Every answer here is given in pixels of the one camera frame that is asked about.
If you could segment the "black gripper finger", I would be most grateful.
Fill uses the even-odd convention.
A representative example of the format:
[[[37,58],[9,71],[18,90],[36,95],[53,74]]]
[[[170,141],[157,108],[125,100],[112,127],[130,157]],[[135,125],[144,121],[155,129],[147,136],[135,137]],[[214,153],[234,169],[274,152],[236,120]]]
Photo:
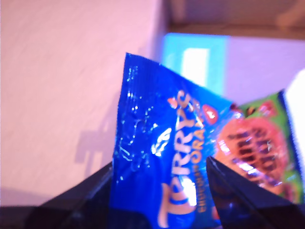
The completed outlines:
[[[109,205],[112,163],[39,207],[40,229],[103,228]]]
[[[247,180],[209,156],[210,191],[224,229],[296,229],[298,205]]]

